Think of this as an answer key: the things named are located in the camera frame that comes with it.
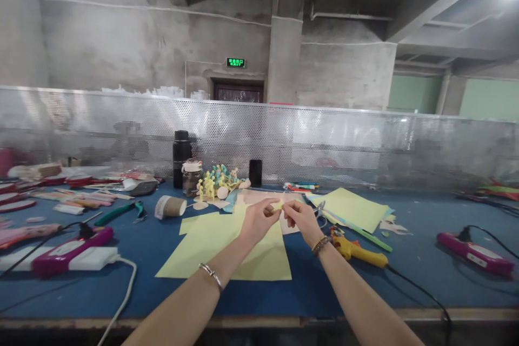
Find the glass jar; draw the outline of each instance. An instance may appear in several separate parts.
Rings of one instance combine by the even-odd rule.
[[[182,190],[185,197],[196,197],[198,180],[204,178],[202,161],[190,158],[182,164]]]

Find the doorway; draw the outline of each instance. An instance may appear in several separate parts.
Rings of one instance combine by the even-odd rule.
[[[214,100],[263,103],[264,82],[260,80],[213,79]]]

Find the exit sign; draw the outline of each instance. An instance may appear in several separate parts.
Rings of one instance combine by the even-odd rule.
[[[228,68],[245,68],[245,60],[241,58],[227,58]]]

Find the door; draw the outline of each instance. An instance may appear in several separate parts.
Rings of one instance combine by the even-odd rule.
[[[244,103],[263,103],[263,83],[261,85],[241,85],[214,82],[215,100]]]

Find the yellow glue gun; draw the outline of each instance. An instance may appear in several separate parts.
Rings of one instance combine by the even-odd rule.
[[[332,232],[331,236],[333,238],[335,248],[346,259],[346,261],[349,261],[350,258],[355,257],[378,268],[385,268],[389,264],[388,258],[382,253],[374,253],[372,251],[365,250],[357,246],[355,243],[351,243],[342,234],[338,235]]]

